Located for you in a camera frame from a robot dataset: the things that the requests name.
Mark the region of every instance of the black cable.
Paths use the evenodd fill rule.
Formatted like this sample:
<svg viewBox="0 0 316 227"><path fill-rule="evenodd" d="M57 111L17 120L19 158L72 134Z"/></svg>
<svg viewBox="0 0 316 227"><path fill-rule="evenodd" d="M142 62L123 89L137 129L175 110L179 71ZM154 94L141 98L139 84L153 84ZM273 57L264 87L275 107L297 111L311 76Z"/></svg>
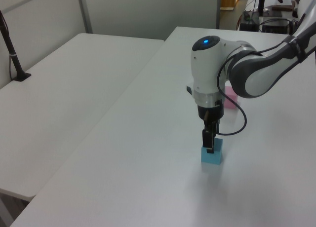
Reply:
<svg viewBox="0 0 316 227"><path fill-rule="evenodd" d="M217 84L217 88L219 90L219 92L226 98L228 99L230 102L232 102L242 113L243 117L244 117L244 124L242 126L242 128L236 132L233 132L233 133L220 133L220 132L217 132L218 135L220 136L231 136L231 135L235 135L239 132L241 132L247 125L247 116L246 116L246 113L244 112L244 110L234 101L232 100L231 98L229 98L221 89L221 87L219 86L219 77L221 75L221 72L222 70L225 68L226 64L232 59L234 58L235 55L231 56L230 58L228 58L224 63L223 65L221 66L219 72L218 72L218 75L217 75L217 80L216 80L216 84Z"/></svg>
<svg viewBox="0 0 316 227"><path fill-rule="evenodd" d="M286 18L277 18L277 19L269 19L269 20L266 20L266 21L260 23L259 26L264 25L264 24L266 24L266 23L274 22L274 21L288 21L289 23L292 23L292 21L290 21L289 19L286 19Z"/></svg>
<svg viewBox="0 0 316 227"><path fill-rule="evenodd" d="M8 32L8 35L9 35L9 34L10 34L10 33L9 33L9 27L8 27L6 21L5 21L4 16L2 15L1 17L2 17L3 22L4 22L4 24L5 24L6 31ZM11 79L11 81L13 81L13 80L12 80L12 75L11 75L11 55L9 55L9 74L10 74L10 79Z"/></svg>
<svg viewBox="0 0 316 227"><path fill-rule="evenodd" d="M272 49L275 49L275 48L279 47L282 43L283 43L283 42L278 43L276 46L273 46L273 47L271 47L271 48L268 48L268 49L265 49L265 50L262 50L262 51L258 51L258 52L256 52L256 54L261 54L261 53L270 51L270 50L272 50Z"/></svg>
<svg viewBox="0 0 316 227"><path fill-rule="evenodd" d="M253 1L255 1L255 0L252 0L250 3L248 3L248 4L246 5L245 10L246 10L246 8L247 8Z"/></svg>
<svg viewBox="0 0 316 227"><path fill-rule="evenodd" d="M240 21L241 21L242 15L240 15L238 21L237 21L237 25L236 25L236 30L238 30L238 27L240 25Z"/></svg>
<svg viewBox="0 0 316 227"><path fill-rule="evenodd" d="M253 12L255 11L256 1L257 1L257 0L255 0L255 3L254 3L254 5L253 5L253 9L252 9L250 21L252 21L252 15L253 15Z"/></svg>
<svg viewBox="0 0 316 227"><path fill-rule="evenodd" d="M5 21L5 18L4 18L4 16L2 15L1 17L2 17L2 19L3 19L3 22L4 22L4 24L5 24L5 27L6 27L6 31L8 31L8 35L9 35L9 27L8 27L8 25L6 24L6 21Z"/></svg>
<svg viewBox="0 0 316 227"><path fill-rule="evenodd" d="M297 28L299 28L299 26L302 24L302 22L303 22L303 20L304 20L305 16L306 16L306 14L304 13L304 14L302 15L302 17L301 17L300 21L298 22L298 26L297 26Z"/></svg>
<svg viewBox="0 0 316 227"><path fill-rule="evenodd" d="M299 22L297 20L293 19L292 20L292 33L291 33L291 35L293 35L296 32L298 27L299 27Z"/></svg>
<svg viewBox="0 0 316 227"><path fill-rule="evenodd" d="M11 75L11 55L9 55L9 73L10 73L10 79L11 81L13 81L12 75Z"/></svg>

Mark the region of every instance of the white tabletop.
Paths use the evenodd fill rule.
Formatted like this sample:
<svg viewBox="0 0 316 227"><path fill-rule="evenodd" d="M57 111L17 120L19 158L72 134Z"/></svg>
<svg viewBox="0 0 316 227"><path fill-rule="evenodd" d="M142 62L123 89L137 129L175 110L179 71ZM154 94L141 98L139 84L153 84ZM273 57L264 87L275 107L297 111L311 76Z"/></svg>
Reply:
<svg viewBox="0 0 316 227"><path fill-rule="evenodd" d="M80 34L1 89L0 192L31 200L162 44Z"/></svg>
<svg viewBox="0 0 316 227"><path fill-rule="evenodd" d="M203 122L186 92L196 40L258 50L283 35L177 28L13 227L297 227L316 223L315 57L266 95L239 98L248 126L201 163ZM243 123L225 110L222 132Z"/></svg>

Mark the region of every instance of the blue cube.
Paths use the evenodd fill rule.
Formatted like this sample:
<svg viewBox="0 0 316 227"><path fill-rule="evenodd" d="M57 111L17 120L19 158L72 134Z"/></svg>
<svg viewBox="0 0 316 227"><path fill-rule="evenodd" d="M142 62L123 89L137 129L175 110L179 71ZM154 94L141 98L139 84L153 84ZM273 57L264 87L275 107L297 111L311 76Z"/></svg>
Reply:
<svg viewBox="0 0 316 227"><path fill-rule="evenodd" d="M207 153L206 148L201 148L201 162L210 164L221 164L223 139L215 138L214 153Z"/></svg>

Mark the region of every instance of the floor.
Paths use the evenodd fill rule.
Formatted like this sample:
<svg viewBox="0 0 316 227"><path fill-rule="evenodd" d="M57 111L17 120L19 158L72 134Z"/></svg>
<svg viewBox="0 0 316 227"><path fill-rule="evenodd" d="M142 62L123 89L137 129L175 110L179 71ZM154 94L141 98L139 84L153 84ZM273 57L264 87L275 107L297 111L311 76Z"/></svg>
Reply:
<svg viewBox="0 0 316 227"><path fill-rule="evenodd" d="M27 201L23 201L21 199L8 196L0 193L0 199L3 205L6 207L9 212L10 217L7 214L1 213L1 216L6 216L6 222L12 222L12 219L15 220L21 212L25 209L25 207L29 204ZM9 227L9 225L5 224L5 221L0 218L0 227Z"/></svg>
<svg viewBox="0 0 316 227"><path fill-rule="evenodd" d="M237 21L244 11L248 0L239 0L233 11L221 10L219 28L221 30L236 30Z"/></svg>

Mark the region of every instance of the white wall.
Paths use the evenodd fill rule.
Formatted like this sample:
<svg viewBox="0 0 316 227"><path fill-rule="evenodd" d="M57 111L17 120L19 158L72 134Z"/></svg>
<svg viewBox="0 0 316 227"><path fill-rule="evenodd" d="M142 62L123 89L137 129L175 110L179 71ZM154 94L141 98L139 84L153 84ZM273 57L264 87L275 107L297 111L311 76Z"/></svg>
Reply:
<svg viewBox="0 0 316 227"><path fill-rule="evenodd" d="M165 40L177 26L216 28L219 20L220 0L83 1L95 34Z"/></svg>
<svg viewBox="0 0 316 227"><path fill-rule="evenodd" d="M85 32L78 0L32 0L4 17L24 71ZM0 36L0 88L10 82L8 68L9 54Z"/></svg>

